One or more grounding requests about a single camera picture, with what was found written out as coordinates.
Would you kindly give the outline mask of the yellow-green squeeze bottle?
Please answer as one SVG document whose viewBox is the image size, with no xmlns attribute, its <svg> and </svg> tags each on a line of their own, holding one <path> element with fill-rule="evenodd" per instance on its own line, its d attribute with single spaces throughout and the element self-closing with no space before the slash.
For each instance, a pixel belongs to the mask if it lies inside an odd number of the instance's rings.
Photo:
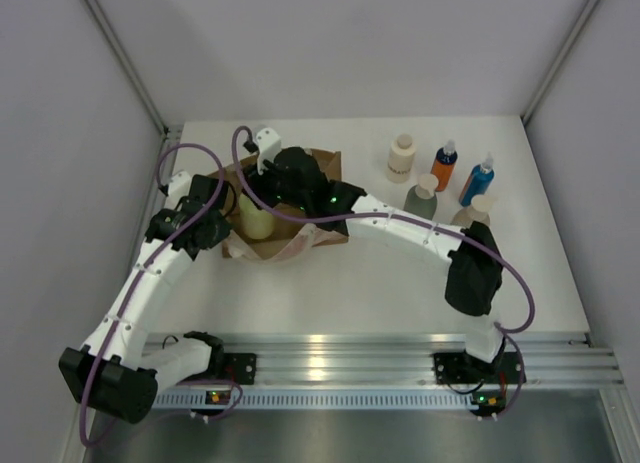
<svg viewBox="0 0 640 463">
<path fill-rule="evenodd" d="M 275 228 L 275 217 L 260 208 L 244 193 L 239 198 L 240 224 L 244 234 L 253 240 L 264 240 Z"/>
</svg>

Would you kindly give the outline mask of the burlap canvas tote bag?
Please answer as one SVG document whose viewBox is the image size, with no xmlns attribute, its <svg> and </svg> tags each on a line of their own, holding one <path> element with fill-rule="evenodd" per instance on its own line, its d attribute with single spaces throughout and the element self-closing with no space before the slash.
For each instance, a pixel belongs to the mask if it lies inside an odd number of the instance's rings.
<svg viewBox="0 0 640 463">
<path fill-rule="evenodd" d="M 225 168 L 225 179 L 236 190 L 238 197 L 244 193 L 232 165 Z M 292 260 L 314 246 L 344 244 L 346 236 L 328 232 L 313 224 L 290 222 L 275 217 L 275 228 L 264 240 L 248 238 L 240 224 L 239 200 L 228 217 L 232 225 L 230 236 L 222 242 L 222 256 L 256 264 L 276 264 Z"/>
</svg>

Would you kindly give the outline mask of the white round cap bottle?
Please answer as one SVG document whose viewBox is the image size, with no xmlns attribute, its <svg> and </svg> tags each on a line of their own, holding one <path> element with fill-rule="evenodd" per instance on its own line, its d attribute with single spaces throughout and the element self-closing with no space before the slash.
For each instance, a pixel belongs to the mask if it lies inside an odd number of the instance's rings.
<svg viewBox="0 0 640 463">
<path fill-rule="evenodd" d="M 386 176 L 393 183 L 409 180 L 416 154 L 416 145 L 411 135 L 401 134 L 391 143 L 387 159 Z"/>
</svg>

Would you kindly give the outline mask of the grey-green pump bottle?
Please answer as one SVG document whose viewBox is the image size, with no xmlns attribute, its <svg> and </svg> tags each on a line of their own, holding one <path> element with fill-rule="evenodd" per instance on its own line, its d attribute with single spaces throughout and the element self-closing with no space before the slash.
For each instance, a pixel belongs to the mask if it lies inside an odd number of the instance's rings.
<svg viewBox="0 0 640 463">
<path fill-rule="evenodd" d="M 418 177 L 417 184 L 409 189 L 406 195 L 403 210 L 421 218 L 432 220 L 437 209 L 436 188 L 438 178 L 425 173 Z"/>
</svg>

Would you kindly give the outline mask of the blue orange spray bottle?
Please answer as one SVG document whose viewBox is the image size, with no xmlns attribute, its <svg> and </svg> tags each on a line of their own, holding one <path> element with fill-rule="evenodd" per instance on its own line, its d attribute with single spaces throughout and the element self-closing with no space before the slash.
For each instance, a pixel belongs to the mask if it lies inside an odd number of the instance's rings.
<svg viewBox="0 0 640 463">
<path fill-rule="evenodd" d="M 438 179 L 438 185 L 435 189 L 436 192 L 442 192 L 448 186 L 457 160 L 458 153 L 454 140 L 449 140 L 443 147 L 437 150 L 431 167 L 431 173 Z"/>
</svg>

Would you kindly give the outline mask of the beige pump bottle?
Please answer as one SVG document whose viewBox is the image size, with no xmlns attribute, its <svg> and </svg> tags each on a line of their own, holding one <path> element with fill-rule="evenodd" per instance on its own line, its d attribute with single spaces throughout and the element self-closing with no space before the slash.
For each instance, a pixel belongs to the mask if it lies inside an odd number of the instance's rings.
<svg viewBox="0 0 640 463">
<path fill-rule="evenodd" d="M 491 195 L 478 194 L 472 197 L 468 206 L 459 210 L 451 220 L 451 224 L 462 228 L 470 228 L 478 222 L 489 227 L 491 224 L 490 211 L 497 199 Z"/>
</svg>

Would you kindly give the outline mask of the dark blue spray bottle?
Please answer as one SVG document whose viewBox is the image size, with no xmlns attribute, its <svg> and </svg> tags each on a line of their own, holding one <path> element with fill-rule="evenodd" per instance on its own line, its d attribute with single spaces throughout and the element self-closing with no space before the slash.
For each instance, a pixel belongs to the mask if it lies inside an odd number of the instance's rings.
<svg viewBox="0 0 640 463">
<path fill-rule="evenodd" d="M 472 168 L 459 196 L 460 205 L 467 207 L 476 195 L 485 194 L 494 177 L 494 158 L 491 153 L 488 153 L 481 163 Z"/>
</svg>

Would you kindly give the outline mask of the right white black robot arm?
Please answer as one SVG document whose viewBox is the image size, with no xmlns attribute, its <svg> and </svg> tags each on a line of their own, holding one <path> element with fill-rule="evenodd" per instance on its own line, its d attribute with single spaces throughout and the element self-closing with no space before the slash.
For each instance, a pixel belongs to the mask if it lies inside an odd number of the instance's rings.
<svg viewBox="0 0 640 463">
<path fill-rule="evenodd" d="M 300 147 L 252 142 L 243 146 L 257 157 L 242 172 L 243 190 L 255 206 L 274 213 L 284 204 L 301 211 L 291 218 L 294 222 L 374 239 L 418 258 L 444 262 L 444 299 L 468 319 L 464 353 L 450 369 L 450 380 L 485 382 L 500 371 L 506 337 L 490 313 L 502 285 L 504 261 L 487 225 L 439 226 L 399 211 L 360 187 L 329 179 Z"/>
</svg>

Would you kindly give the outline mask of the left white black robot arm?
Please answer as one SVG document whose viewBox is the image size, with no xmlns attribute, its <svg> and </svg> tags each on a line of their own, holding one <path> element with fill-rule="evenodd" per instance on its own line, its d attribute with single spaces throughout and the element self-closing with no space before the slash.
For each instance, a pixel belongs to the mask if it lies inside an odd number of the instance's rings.
<svg viewBox="0 0 640 463">
<path fill-rule="evenodd" d="M 220 212 L 227 189 L 219 179 L 195 175 L 175 207 L 152 217 L 110 311 L 80 349 L 67 348 L 59 359 L 77 403 L 136 424 L 164 390 L 190 377 L 212 383 L 224 375 L 223 342 L 206 332 L 185 333 L 173 349 L 143 350 L 172 286 L 200 252 L 229 235 L 231 225 Z"/>
</svg>

